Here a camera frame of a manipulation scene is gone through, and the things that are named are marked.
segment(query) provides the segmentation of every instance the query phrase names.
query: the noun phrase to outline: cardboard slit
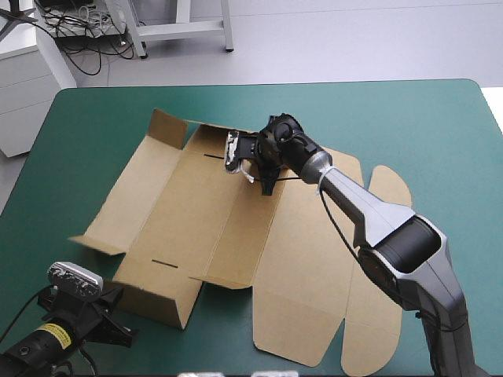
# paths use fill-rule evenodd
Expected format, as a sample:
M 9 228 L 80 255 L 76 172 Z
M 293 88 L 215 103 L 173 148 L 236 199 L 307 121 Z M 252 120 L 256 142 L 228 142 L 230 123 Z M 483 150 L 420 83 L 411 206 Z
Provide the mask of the cardboard slit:
M 178 268 L 177 265 L 172 265 L 171 263 L 166 263 L 166 262 L 158 261 L 157 259 L 153 259 L 152 262 L 159 263 L 160 265 L 167 265 L 168 267 L 173 267 L 174 269 Z
M 211 157 L 212 159 L 224 159 L 223 157 L 221 156 L 216 156 L 216 155 L 211 155 L 209 153 L 204 153 L 203 156 L 206 156 L 206 157 Z

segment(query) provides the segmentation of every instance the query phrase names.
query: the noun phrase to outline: white cabinet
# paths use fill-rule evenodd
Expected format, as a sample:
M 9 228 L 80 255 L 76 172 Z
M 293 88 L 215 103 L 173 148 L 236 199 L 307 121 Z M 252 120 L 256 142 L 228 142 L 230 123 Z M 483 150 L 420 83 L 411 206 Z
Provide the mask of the white cabinet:
M 22 9 L 33 7 L 21 0 Z M 0 7 L 8 8 L 8 0 Z M 30 151 L 57 92 L 75 80 L 54 41 L 30 24 L 0 42 L 0 151 L 7 157 Z

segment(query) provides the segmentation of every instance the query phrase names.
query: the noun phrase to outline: desk leg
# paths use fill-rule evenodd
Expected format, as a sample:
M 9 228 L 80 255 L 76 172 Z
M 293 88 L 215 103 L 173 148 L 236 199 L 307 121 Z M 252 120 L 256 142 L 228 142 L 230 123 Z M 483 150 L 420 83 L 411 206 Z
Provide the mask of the desk leg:
M 120 0 L 120 6 L 124 12 L 124 19 L 126 21 L 127 30 L 131 35 L 131 39 L 133 40 L 134 49 L 136 50 L 136 54 L 139 57 L 146 57 L 147 53 L 143 47 L 143 43 L 140 39 L 140 35 L 138 34 L 138 20 L 134 16 L 133 5 L 130 3 L 130 0 Z
M 223 15 L 223 32 L 226 36 L 226 50 L 227 52 L 234 51 L 233 42 L 233 29 L 230 24 L 230 10 L 229 10 L 229 0 L 221 0 L 222 3 L 222 15 Z

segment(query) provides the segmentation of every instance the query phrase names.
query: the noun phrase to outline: metal frame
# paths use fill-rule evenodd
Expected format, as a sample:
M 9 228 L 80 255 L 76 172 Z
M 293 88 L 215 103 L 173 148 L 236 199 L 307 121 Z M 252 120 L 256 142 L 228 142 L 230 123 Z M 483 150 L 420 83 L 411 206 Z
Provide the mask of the metal frame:
M 190 22 L 191 0 L 177 0 L 176 23 L 142 26 L 130 0 L 119 0 L 127 29 L 139 57 L 147 57 L 145 42 L 224 35 L 226 50 L 234 50 L 229 0 L 221 0 L 222 20 Z

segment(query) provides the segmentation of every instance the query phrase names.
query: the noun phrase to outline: black cable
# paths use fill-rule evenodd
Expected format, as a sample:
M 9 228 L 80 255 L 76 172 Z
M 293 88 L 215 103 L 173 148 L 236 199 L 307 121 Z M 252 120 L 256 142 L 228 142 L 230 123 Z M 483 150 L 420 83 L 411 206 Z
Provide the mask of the black cable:
M 347 238 L 345 237 L 343 231 L 339 227 L 339 224 L 337 224 L 337 221 L 335 218 L 332 216 L 332 212 L 330 212 L 329 206 L 327 205 L 327 202 L 325 200 L 325 194 L 323 193 L 322 190 L 320 190 L 320 197 L 321 201 L 323 202 L 323 207 L 325 207 L 325 210 L 327 211 L 327 215 L 329 216 L 330 222 L 333 224 L 333 226 L 336 228 L 336 231 L 339 233 L 340 238 L 344 242 L 344 245 L 347 247 L 351 255 L 353 255 L 354 260 L 360 264 L 360 261 L 358 260 L 358 257 L 356 256 L 356 253 L 354 252 L 353 247 L 350 245 L 349 242 L 347 242 Z
M 7 329 L 3 332 L 2 336 L 0 337 L 0 343 L 3 342 L 3 340 L 6 338 L 6 336 L 9 334 L 10 330 L 13 328 L 14 324 L 16 324 L 17 320 L 19 320 L 19 317 L 21 317 L 21 314 L 26 310 L 26 308 L 31 304 L 33 300 L 35 300 L 44 290 L 51 288 L 52 285 L 49 285 L 47 287 L 44 287 L 37 293 L 35 293 L 31 298 L 23 305 L 23 307 L 20 309 L 20 311 L 17 313 L 17 315 L 14 317 L 12 322 L 10 323 L 9 326 L 7 326 Z
M 97 366 L 96 363 L 94 362 L 93 358 L 91 355 L 89 355 L 86 350 L 84 349 L 84 346 L 79 347 L 79 353 L 82 355 L 85 361 L 89 364 L 89 367 L 91 368 L 91 371 L 93 372 L 94 377 L 98 377 L 98 371 L 97 371 Z
M 40 3 L 35 0 L 35 4 L 44 9 Z M 85 21 L 85 20 L 82 20 L 82 19 L 79 19 L 78 17 L 73 17 L 73 16 L 69 16 L 69 15 L 65 15 L 64 12 L 62 13 L 62 15 L 57 15 L 57 14 L 54 14 L 52 12 L 52 10 L 46 12 L 46 14 L 42 14 L 42 18 L 44 18 L 44 20 L 48 21 L 48 20 L 57 20 L 57 23 L 56 24 L 52 24 L 50 22 L 46 22 L 48 26 L 52 27 L 55 32 L 56 32 L 56 38 L 54 38 L 44 27 L 41 27 L 39 25 L 37 25 L 35 22 L 31 22 L 31 21 L 26 21 L 26 20 L 22 20 L 18 17 L 12 17 L 14 19 L 17 19 L 17 20 L 21 20 L 27 24 L 32 24 L 33 26 L 37 27 L 38 29 L 44 31 L 46 34 L 48 34 L 49 37 L 51 37 L 56 45 L 63 51 L 63 53 L 67 56 L 67 58 L 70 60 L 70 62 L 79 70 L 81 71 L 84 75 L 89 75 L 89 76 L 95 76 L 95 75 L 98 75 L 100 72 L 101 72 L 101 68 L 102 68 L 102 60 L 101 60 L 101 55 L 107 55 L 107 56 L 119 56 L 119 57 L 122 57 L 123 59 L 125 60 L 132 60 L 134 58 L 134 51 L 133 51 L 133 43 L 130 42 L 129 40 L 126 40 L 128 41 L 128 45 L 125 49 L 123 50 L 118 50 L 114 45 L 113 45 L 113 42 L 112 40 L 110 39 L 110 36 L 109 35 L 106 35 L 105 34 L 105 31 L 100 27 L 98 28 L 98 30 L 101 32 L 101 35 L 105 37 L 107 43 L 112 47 L 112 49 L 114 50 L 114 53 L 107 53 L 105 51 L 101 51 L 101 47 L 98 45 L 97 49 L 93 49 L 89 46 L 89 43 L 87 42 L 87 39 L 97 39 L 97 36 L 92 32 L 92 28 L 96 28 L 95 25 L 91 25 L 88 21 Z M 110 21 L 112 22 L 112 26 L 119 32 L 120 34 L 120 30 L 118 29 L 118 27 L 115 25 L 115 23 L 113 22 L 112 18 L 110 18 Z M 77 48 L 77 49 L 73 49 L 73 48 L 70 48 L 68 45 L 65 45 L 62 41 L 58 41 L 57 38 L 60 38 L 61 36 L 64 36 L 64 37 L 68 37 L 69 35 L 67 33 L 65 33 L 62 29 L 65 29 L 66 31 L 72 33 L 73 35 L 77 36 L 78 34 L 75 33 L 73 30 L 71 30 L 70 28 L 66 27 L 65 25 L 63 25 L 63 23 L 67 24 L 67 25 L 71 25 L 71 26 L 77 26 L 77 27 L 81 27 L 84 29 L 84 45 L 81 46 L 80 48 Z M 131 49 L 131 55 L 130 56 L 126 56 L 124 55 L 125 53 L 127 53 L 127 51 L 129 51 Z M 80 53 L 82 51 L 85 51 L 85 50 L 89 50 L 89 51 L 92 51 L 92 52 L 95 52 L 95 53 L 98 53 L 98 69 L 95 71 L 95 72 L 88 72 L 88 71 L 85 71 L 83 70 L 80 66 L 77 65 L 77 63 L 71 58 L 71 55 L 74 55 L 74 54 L 77 54 L 77 53 Z
M 63 375 L 67 375 L 68 377 L 75 377 L 75 373 L 73 372 L 73 365 L 70 361 L 63 361 L 61 363 L 58 364 L 57 366 L 57 369 L 58 368 L 61 368 L 61 367 L 66 367 L 68 369 L 68 373 L 69 375 L 67 375 L 66 373 L 63 374 L 63 372 L 58 372 L 55 377 L 58 377 L 59 375 L 63 376 Z

